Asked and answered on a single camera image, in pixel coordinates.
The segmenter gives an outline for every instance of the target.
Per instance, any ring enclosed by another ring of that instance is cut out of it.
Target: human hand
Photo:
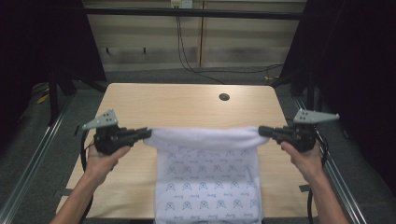
[[[84,176],[89,178],[96,186],[103,184],[108,173],[119,163],[119,159],[130,150],[130,147],[121,147],[113,154],[105,155],[102,152],[98,152],[95,144],[91,142]]]
[[[299,152],[288,142],[282,142],[280,145],[290,155],[291,163],[297,167],[308,183],[324,175],[318,142],[315,143],[314,148],[306,152]]]

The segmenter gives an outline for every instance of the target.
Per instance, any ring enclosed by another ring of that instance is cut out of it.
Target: metal frame
[[[90,15],[134,15],[169,17],[208,17],[298,21],[302,18],[323,17],[325,15],[307,15],[299,12],[233,11],[187,8],[155,7],[34,7],[35,12],[84,13]]]
[[[306,109],[305,104],[300,97],[294,100],[295,100],[295,104],[299,109]],[[324,169],[327,172],[333,185],[337,189],[338,195],[340,199],[343,201],[343,204],[346,208],[346,211],[349,213],[349,217],[352,220],[352,222],[354,224],[367,224],[366,219],[364,218],[358,203],[356,202],[355,198],[350,192],[347,183],[345,182],[344,178],[341,176],[341,173],[338,170],[337,166],[335,165],[335,162],[332,160],[331,156],[328,157]]]
[[[11,194],[8,196],[5,205],[0,211],[1,224],[12,223],[12,219],[15,217],[15,214],[17,213],[24,196],[31,185],[33,178],[35,177],[35,174],[40,167],[41,162],[44,160],[44,157],[49,150],[52,139],[54,138],[55,134],[58,132],[58,129],[62,124],[64,114],[67,111],[70,103],[72,102],[72,99],[73,97],[69,97],[67,99],[59,117],[46,130],[43,138],[40,141],[40,144],[35,150],[35,154],[33,155],[32,159],[30,159],[29,164],[23,171],[23,174],[17,185],[15,186],[14,190],[12,190]]]

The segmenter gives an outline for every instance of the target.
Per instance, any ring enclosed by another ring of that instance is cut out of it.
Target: wooden table
[[[219,95],[227,93],[228,101]],[[113,108],[120,127],[235,128],[286,124],[274,89],[263,86],[190,84],[111,84],[97,115]],[[94,130],[86,144],[91,142]],[[88,217],[154,218],[156,149],[142,141],[120,160],[94,194]],[[306,217],[306,182],[274,140],[259,147],[264,217]],[[81,165],[67,184],[82,176]],[[64,203],[62,197],[58,209]]]

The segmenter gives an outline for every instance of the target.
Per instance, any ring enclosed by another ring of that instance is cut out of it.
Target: wall
[[[170,7],[168,0],[85,0],[84,4]],[[193,1],[193,8],[218,10],[302,12],[304,5],[302,0]],[[89,15],[89,21],[107,72],[181,67],[175,17]],[[283,63],[297,25],[297,21],[180,18],[184,49],[192,67]]]

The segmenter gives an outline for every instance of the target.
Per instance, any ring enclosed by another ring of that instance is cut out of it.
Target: round hole
[[[222,101],[228,101],[228,100],[230,100],[230,95],[227,94],[227,93],[222,93],[222,94],[219,95],[219,98]]]

